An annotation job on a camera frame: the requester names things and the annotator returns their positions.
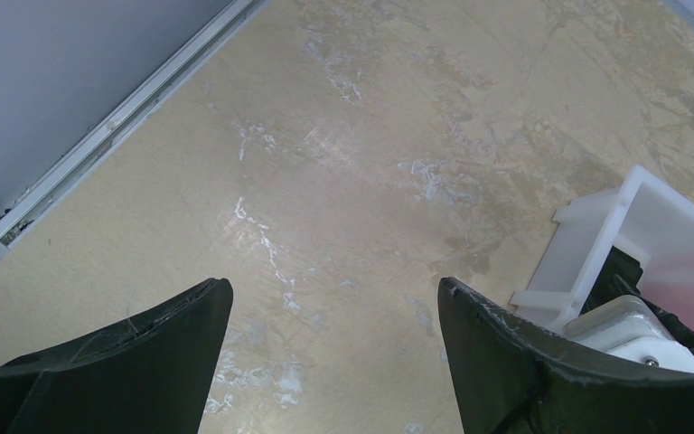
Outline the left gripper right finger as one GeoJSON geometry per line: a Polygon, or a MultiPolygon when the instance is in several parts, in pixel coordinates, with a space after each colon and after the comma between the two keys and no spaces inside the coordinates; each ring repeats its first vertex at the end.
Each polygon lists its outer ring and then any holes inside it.
{"type": "Polygon", "coordinates": [[[576,344],[443,278],[438,316],[467,433],[694,433],[694,374],[576,344]]]}

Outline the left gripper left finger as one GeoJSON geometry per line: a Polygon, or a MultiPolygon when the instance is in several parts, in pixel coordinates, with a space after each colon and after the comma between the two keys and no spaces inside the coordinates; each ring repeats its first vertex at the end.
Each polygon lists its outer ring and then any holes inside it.
{"type": "Polygon", "coordinates": [[[233,304],[210,278],[0,366],[0,433],[195,433],[233,304]]]}

